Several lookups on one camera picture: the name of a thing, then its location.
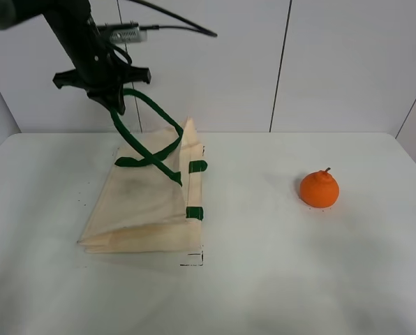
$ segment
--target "green tape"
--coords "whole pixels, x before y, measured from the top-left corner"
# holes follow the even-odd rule
[[[202,221],[203,220],[203,208],[202,207],[187,207],[186,218],[196,218]]]
[[[205,161],[189,162],[189,173],[204,172],[208,168],[208,163]]]

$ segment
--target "black cable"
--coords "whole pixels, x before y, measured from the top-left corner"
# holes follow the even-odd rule
[[[140,5],[143,5],[143,6],[152,8],[152,9],[157,10],[158,12],[163,13],[163,14],[165,14],[167,16],[173,17],[176,20],[182,21],[183,23],[186,23],[186,24],[188,24],[188,25],[196,28],[202,34],[205,34],[205,35],[208,35],[208,36],[211,36],[211,37],[217,37],[217,33],[214,33],[213,31],[211,31],[209,29],[206,29],[206,28],[200,26],[197,23],[194,23],[194,22],[192,22],[190,20],[187,20],[184,17],[181,17],[180,15],[174,14],[174,13],[172,13],[172,12],[170,12],[170,11],[164,9],[164,8],[161,8],[161,7],[157,6],[157,5],[154,5],[154,4],[149,3],[147,1],[144,1],[144,0],[128,0],[128,1],[131,1],[131,2],[134,2],[134,3],[138,3]]]
[[[207,36],[214,37],[213,35],[211,35],[210,33],[207,33],[206,31],[202,31],[200,29],[191,28],[191,27],[185,27],[185,26],[162,26],[162,25],[159,25],[159,24],[153,24],[153,25],[150,25],[150,26],[140,26],[140,30],[141,31],[160,30],[160,29],[181,29],[181,30],[188,30],[188,31],[193,31],[195,33],[199,33],[199,34],[203,34],[203,35],[207,35]]]

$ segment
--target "tabletop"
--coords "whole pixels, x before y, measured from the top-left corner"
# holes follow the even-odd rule
[[[0,334],[416,335],[416,164],[378,133],[200,134],[203,265],[76,244],[122,143],[0,146]],[[331,168],[337,203],[297,196]]]

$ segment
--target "orange fruit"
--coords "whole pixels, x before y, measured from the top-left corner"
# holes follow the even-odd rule
[[[332,206],[339,198],[340,188],[329,173],[331,168],[305,176],[299,187],[299,196],[312,207],[325,208]]]

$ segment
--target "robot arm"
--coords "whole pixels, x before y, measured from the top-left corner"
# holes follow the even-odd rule
[[[185,29],[211,37],[217,36],[208,29],[146,1],[131,1],[167,13],[194,27]],[[126,109],[122,94],[123,85],[127,82],[150,83],[149,69],[131,66],[131,58],[111,43],[111,33],[114,29],[136,28],[140,31],[138,24],[97,27],[91,16],[89,0],[0,0],[0,30],[37,15],[45,17],[75,66],[75,70],[57,73],[54,76],[53,82],[58,88],[73,86],[85,89],[90,99],[108,110],[115,109],[122,115]],[[159,28],[158,25],[149,26],[149,29]],[[126,58],[127,63],[115,54],[115,50]]]

